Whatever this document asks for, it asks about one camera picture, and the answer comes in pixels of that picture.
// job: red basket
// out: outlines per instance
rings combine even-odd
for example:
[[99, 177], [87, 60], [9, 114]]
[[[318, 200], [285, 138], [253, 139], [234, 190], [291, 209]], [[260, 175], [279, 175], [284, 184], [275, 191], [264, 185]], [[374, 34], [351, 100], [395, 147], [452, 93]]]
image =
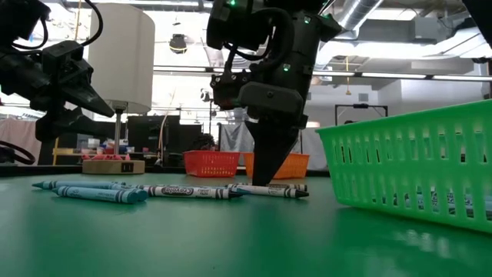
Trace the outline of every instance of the red basket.
[[[244, 163], [246, 165], [246, 174], [248, 175], [248, 178], [253, 178], [254, 154], [249, 152], [243, 154]], [[306, 177], [308, 163], [309, 155], [291, 153], [278, 169], [274, 179], [302, 179]]]
[[197, 177], [234, 177], [238, 170], [240, 152], [184, 152], [186, 174]]

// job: green mesh basket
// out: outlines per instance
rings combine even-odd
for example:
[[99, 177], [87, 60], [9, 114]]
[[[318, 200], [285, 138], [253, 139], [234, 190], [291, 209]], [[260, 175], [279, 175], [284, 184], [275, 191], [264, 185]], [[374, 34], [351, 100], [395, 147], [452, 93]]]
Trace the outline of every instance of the green mesh basket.
[[492, 100], [317, 130], [341, 204], [492, 232]]

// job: ceiling pipe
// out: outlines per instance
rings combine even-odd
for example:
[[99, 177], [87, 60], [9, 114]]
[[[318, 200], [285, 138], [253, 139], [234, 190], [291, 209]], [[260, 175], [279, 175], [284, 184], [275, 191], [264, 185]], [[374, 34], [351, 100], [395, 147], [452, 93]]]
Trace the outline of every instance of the ceiling pipe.
[[[364, 24], [369, 15], [383, 0], [346, 0], [342, 11], [335, 15], [335, 20], [346, 31], [338, 35], [337, 39], [357, 39], [359, 28]], [[314, 69], [323, 70], [330, 60], [336, 56], [328, 43], [320, 47]]]

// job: green tabletop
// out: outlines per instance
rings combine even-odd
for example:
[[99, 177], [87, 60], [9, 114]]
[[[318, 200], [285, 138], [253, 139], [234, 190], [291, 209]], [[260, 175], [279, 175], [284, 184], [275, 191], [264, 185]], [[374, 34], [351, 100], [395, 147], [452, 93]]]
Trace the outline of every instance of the green tabletop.
[[306, 199], [59, 198], [44, 180], [222, 185], [185, 175], [0, 179], [0, 276], [486, 276], [492, 237], [336, 203], [327, 178]]

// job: white lampshade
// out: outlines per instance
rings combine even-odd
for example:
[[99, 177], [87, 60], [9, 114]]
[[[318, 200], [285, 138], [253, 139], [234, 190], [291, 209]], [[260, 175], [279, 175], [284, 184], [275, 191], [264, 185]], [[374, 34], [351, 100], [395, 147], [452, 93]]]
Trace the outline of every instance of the white lampshade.
[[[99, 4], [104, 28], [89, 46], [94, 68], [92, 86], [111, 107], [128, 113], [151, 110], [154, 75], [155, 24], [142, 10], [123, 4]], [[91, 36], [98, 30], [92, 11]]]

